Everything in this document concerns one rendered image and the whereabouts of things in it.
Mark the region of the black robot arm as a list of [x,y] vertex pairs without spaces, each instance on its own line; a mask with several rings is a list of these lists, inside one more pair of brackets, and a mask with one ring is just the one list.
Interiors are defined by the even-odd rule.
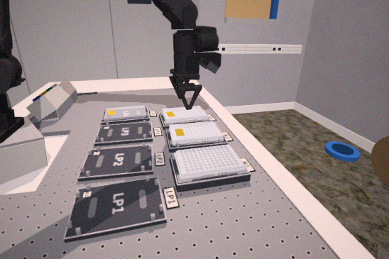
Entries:
[[[187,74],[199,74],[199,65],[214,74],[221,66],[221,53],[215,51],[219,45],[217,29],[196,26],[198,10],[192,0],[152,0],[171,22],[173,52],[187,55]],[[174,27],[173,27],[174,26]],[[15,133],[24,123],[24,117],[15,117],[14,109],[8,107],[6,94],[12,87],[21,85],[22,66],[12,55],[12,34],[10,28],[9,0],[0,0],[0,143]],[[196,49],[196,50],[194,50]],[[201,53],[211,52],[211,53]]]

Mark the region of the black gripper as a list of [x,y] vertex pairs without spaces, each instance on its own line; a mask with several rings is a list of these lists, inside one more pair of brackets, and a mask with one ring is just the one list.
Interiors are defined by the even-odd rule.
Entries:
[[[187,74],[187,55],[194,55],[194,53],[174,53],[174,69],[170,69],[170,74],[173,74],[173,76],[169,76],[169,79],[174,87],[178,99],[183,101],[186,110],[190,110],[202,90],[202,85],[189,83],[192,79],[198,80],[199,74]],[[188,91],[194,91],[189,105],[185,98],[185,92]]]

